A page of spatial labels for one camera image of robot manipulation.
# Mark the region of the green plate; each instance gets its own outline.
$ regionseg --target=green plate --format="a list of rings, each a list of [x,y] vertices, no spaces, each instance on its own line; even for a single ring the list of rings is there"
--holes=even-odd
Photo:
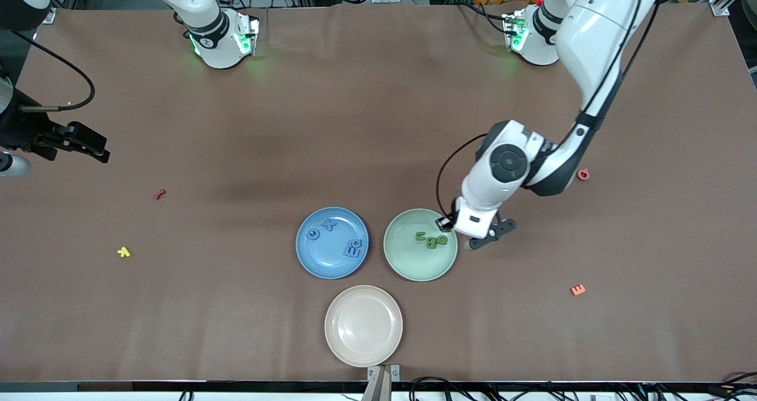
[[[400,213],[386,229],[386,260],[392,269],[408,280],[430,282],[444,275],[455,263],[457,236],[454,231],[439,231],[435,222],[438,218],[441,215],[433,210],[411,209]],[[417,240],[416,234],[424,240]],[[428,241],[429,237],[436,241],[441,236],[446,237],[447,244]],[[435,245],[435,248],[429,248],[429,245]]]

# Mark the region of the white plate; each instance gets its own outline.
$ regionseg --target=white plate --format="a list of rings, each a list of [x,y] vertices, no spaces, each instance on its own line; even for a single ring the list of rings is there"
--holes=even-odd
[[[373,286],[354,286],[329,306],[324,325],[334,355],[353,367],[387,360],[402,338],[402,312],[394,298]]]

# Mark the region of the blue plate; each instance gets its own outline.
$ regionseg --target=blue plate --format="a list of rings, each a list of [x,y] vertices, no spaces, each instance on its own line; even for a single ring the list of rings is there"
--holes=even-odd
[[[305,219],[295,241],[300,264],[316,277],[347,277],[365,260],[368,229],[358,215],[341,207],[317,210]]]

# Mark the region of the table surface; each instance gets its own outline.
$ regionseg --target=table surface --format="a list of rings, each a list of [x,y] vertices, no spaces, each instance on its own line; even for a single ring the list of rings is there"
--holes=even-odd
[[[252,13],[258,57],[229,70],[194,56],[170,11],[60,11],[40,30],[97,85],[51,117],[105,134],[112,156],[32,156],[29,177],[2,180],[0,379],[361,379],[323,319],[366,283],[400,305],[387,362],[405,379],[754,368],[757,95],[727,19],[663,5],[584,158],[591,179],[517,193],[502,207],[515,232],[414,283],[384,259],[392,218],[435,209],[441,162],[498,121],[562,139],[578,88],[465,9]],[[36,50],[19,86],[43,104],[86,96]],[[445,203],[472,163],[471,148],[448,167]],[[341,280],[295,255],[301,221],[329,205],[360,215],[373,246]]]

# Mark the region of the brown table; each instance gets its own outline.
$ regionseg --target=brown table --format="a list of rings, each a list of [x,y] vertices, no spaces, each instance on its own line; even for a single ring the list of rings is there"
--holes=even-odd
[[[435,209],[438,166],[506,118],[560,140],[579,106],[564,67],[532,67],[454,7],[252,11],[259,57],[202,64],[168,11],[60,11],[38,40],[97,85],[54,115],[108,137],[111,162],[30,156],[2,180],[3,380],[360,379],[323,335],[343,289],[389,291],[403,377],[718,380],[753,369],[757,95],[727,19],[665,5],[560,196],[521,191],[519,228],[444,277],[392,272],[381,241]],[[39,51],[20,88],[86,85]],[[473,163],[443,178],[452,199]],[[154,201],[153,194],[168,194]],[[341,205],[371,234],[342,280],[301,268],[294,236]],[[130,258],[116,250],[128,247]],[[570,296],[583,283],[587,292]]]

